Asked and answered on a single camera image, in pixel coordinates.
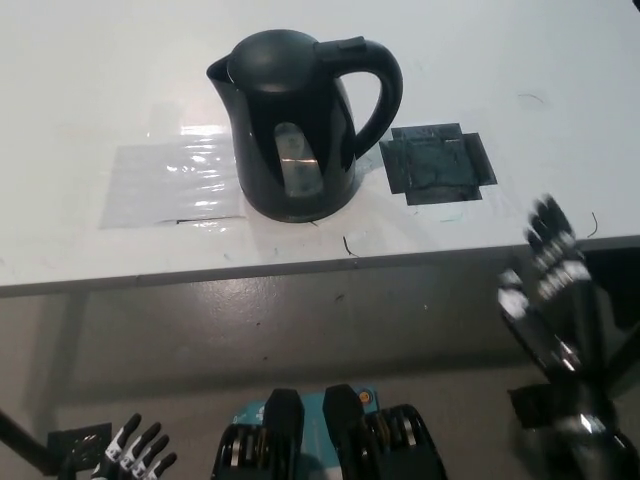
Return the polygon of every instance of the floor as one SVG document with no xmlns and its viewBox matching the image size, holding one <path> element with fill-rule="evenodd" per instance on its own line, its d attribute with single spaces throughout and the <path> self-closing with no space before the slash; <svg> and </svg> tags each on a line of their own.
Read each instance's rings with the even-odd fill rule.
<svg viewBox="0 0 640 480">
<path fill-rule="evenodd" d="M 538 375 L 495 310 L 502 260 L 2 299 L 0 408 L 41 439 L 140 412 L 179 455 L 165 478 L 205 479 L 244 403 L 367 383 L 420 410 L 451 480 L 527 479 L 506 391 Z M 637 444 L 639 400 L 619 398 Z M 2 446 L 0 467 L 39 478 Z"/>
</svg>

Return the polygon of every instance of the black electric kettle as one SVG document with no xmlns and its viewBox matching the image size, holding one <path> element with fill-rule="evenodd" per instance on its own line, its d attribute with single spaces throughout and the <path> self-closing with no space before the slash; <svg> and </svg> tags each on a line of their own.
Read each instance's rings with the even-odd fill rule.
<svg viewBox="0 0 640 480">
<path fill-rule="evenodd" d="M 369 72 L 378 104 L 356 135 L 341 75 Z M 309 222 L 351 198 L 355 159 L 385 133 L 402 98 L 402 72 L 362 37 L 320 43 L 292 30 L 240 42 L 207 70 L 231 118 L 240 185 L 264 215 Z"/>
</svg>

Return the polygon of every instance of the white table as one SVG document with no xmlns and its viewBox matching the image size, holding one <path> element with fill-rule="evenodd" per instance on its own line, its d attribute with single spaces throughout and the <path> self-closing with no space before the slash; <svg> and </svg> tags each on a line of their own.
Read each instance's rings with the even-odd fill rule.
<svg viewBox="0 0 640 480">
<path fill-rule="evenodd" d="M 245 218 L 198 228 L 99 228 L 116 149 L 143 142 L 166 105 L 182 127 L 228 127 L 205 70 L 269 28 L 386 45 L 405 79 L 394 125 L 479 132 L 498 185 L 481 201 L 408 207 L 379 168 L 317 226 L 244 205 Z M 631 0 L 6 0 L 0 49 L 2 295 L 521 245 L 526 212 L 545 192 L 581 238 L 594 229 L 592 212 L 593 238 L 640 235 L 640 14 Z M 361 126 L 377 81 L 346 84 Z"/>
</svg>

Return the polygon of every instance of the kettle water window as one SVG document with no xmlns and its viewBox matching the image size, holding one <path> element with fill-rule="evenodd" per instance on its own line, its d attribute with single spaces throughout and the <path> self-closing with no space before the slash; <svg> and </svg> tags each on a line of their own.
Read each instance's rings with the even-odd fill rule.
<svg viewBox="0 0 640 480">
<path fill-rule="evenodd" d="M 280 123 L 275 131 L 284 189 L 288 197 L 311 197 L 324 188 L 320 166 L 300 128 Z"/>
</svg>

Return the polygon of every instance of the clear plastic sheet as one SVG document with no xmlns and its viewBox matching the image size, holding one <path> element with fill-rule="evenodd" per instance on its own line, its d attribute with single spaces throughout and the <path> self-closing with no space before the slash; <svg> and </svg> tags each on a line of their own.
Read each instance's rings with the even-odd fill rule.
<svg viewBox="0 0 640 480">
<path fill-rule="evenodd" d="M 241 216 L 230 135 L 118 148 L 102 228 L 136 228 Z"/>
</svg>

